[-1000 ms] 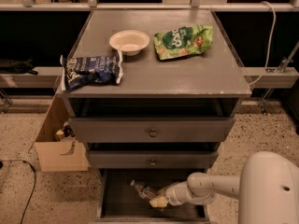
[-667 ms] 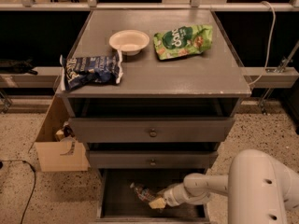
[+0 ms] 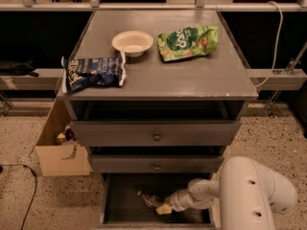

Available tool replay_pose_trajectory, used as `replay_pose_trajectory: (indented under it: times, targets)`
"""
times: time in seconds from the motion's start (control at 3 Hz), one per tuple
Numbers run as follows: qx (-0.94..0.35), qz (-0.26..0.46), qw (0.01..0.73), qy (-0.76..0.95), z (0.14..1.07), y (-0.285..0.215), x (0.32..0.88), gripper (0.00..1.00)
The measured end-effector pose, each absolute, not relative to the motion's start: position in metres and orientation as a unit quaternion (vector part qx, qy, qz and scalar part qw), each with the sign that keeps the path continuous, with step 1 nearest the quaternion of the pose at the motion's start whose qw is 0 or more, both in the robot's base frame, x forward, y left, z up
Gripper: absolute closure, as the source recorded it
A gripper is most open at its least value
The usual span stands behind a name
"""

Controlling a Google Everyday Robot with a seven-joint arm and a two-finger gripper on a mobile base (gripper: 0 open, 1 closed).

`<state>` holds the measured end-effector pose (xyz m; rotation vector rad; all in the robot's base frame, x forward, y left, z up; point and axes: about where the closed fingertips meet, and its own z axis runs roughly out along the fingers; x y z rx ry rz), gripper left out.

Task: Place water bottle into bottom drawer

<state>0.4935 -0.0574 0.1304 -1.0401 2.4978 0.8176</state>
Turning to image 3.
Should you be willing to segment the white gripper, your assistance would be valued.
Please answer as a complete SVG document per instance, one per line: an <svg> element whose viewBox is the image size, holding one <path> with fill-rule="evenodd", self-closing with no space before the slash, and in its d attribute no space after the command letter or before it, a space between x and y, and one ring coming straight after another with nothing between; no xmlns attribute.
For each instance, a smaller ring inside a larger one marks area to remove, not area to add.
<svg viewBox="0 0 307 230"><path fill-rule="evenodd" d="M159 215L170 215L173 210L182 212L191 207L192 197L186 189L178 190L168 196L165 201L155 209Z"/></svg>

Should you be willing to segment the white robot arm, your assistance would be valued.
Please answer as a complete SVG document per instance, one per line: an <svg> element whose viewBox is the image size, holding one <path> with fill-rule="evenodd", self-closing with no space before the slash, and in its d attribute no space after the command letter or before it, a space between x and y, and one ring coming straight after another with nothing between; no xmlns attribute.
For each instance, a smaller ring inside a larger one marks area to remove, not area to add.
<svg viewBox="0 0 307 230"><path fill-rule="evenodd" d="M283 174L259 162L235 156L226 160L217 180L196 178L156 208L160 215L207 209L220 201L221 230L275 230L273 216L297 205L297 190Z"/></svg>

